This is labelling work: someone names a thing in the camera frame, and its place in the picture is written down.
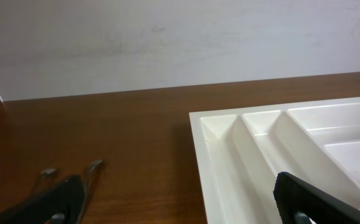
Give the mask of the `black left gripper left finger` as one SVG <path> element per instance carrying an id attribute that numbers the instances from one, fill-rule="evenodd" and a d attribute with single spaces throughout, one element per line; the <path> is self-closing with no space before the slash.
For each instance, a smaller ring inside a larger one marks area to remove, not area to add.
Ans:
<path id="1" fill-rule="evenodd" d="M 76 224 L 84 199 L 81 177 L 70 175 L 50 189 L 1 212 L 0 224 L 46 223 L 54 215 L 63 215 L 63 223 Z"/>

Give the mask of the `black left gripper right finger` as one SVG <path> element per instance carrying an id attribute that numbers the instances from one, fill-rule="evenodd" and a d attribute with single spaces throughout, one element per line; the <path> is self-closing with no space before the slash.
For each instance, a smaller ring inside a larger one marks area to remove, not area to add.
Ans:
<path id="1" fill-rule="evenodd" d="M 288 172 L 277 175 L 273 196 L 283 224 L 360 224 L 360 210 Z"/>

